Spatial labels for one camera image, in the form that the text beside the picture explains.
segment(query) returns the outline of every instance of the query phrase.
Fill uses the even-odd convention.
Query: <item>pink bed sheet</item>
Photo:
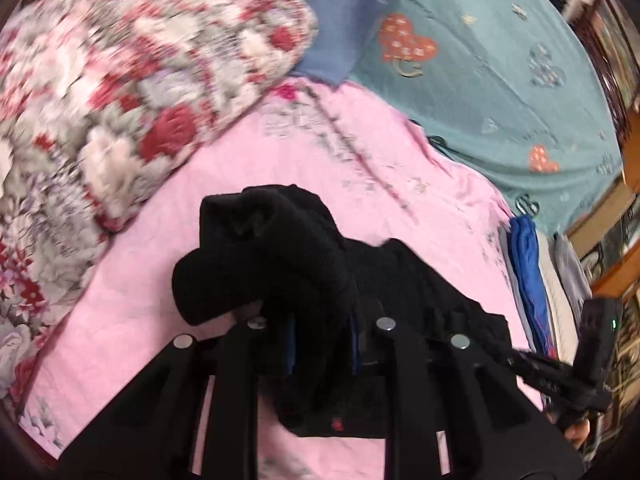
[[[347,237],[404,240],[463,294],[506,316],[526,348],[497,227],[510,213],[480,174],[439,155],[422,129],[371,92],[301,78],[274,89],[202,148],[115,237],[90,286],[42,359],[22,427],[57,457],[161,348],[183,332],[223,333],[223,317],[191,328],[170,278],[198,245],[198,208],[210,194],[297,184],[320,196]],[[529,391],[540,405],[540,396]],[[383,442],[300,439],[260,407],[262,478],[381,479]]]

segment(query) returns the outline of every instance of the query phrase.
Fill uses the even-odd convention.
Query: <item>metal bolt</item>
[[[174,346],[180,350],[189,348],[193,344],[193,337],[189,334],[180,334],[174,337]]]
[[[252,317],[249,321],[246,322],[251,330],[262,330],[267,327],[267,320],[262,316]]]
[[[396,327],[396,322],[393,319],[391,319],[390,317],[380,317],[376,321],[376,326],[380,330],[384,330],[385,332],[389,332],[390,330],[393,330]]]
[[[463,334],[456,334],[451,337],[451,344],[461,350],[466,350],[471,345],[470,339]]]

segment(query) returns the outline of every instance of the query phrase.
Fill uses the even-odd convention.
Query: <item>teal blanket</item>
[[[547,0],[393,0],[351,79],[548,234],[620,174],[593,65]]]

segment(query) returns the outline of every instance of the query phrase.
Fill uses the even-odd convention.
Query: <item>folded black clothing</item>
[[[384,436],[384,416],[372,416],[384,413],[383,383],[355,373],[353,340],[364,329],[355,319],[387,316],[431,338],[463,332],[487,348],[510,345],[502,316],[399,240],[372,247],[344,238],[319,197],[296,186],[206,197],[200,247],[176,264],[172,287],[192,325],[255,300],[270,324],[294,319],[295,365],[272,394],[280,421],[298,434]]]

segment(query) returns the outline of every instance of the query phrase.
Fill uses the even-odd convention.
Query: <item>fleece floral blanket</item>
[[[316,33],[302,0],[41,0],[0,34],[0,399],[108,243]]]

